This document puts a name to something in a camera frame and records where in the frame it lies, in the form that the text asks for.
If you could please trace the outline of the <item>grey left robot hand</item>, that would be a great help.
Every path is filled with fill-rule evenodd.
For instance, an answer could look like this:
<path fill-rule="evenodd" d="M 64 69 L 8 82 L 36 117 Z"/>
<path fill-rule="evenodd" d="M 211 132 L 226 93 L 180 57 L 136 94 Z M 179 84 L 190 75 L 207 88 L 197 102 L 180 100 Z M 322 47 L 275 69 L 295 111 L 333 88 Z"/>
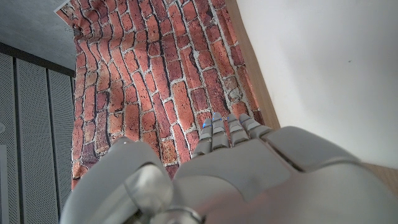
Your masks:
<path fill-rule="evenodd" d="M 214 113 L 173 177 L 147 143 L 119 138 L 79 181 L 60 222 L 396 223 L 397 198 L 326 139 Z"/>

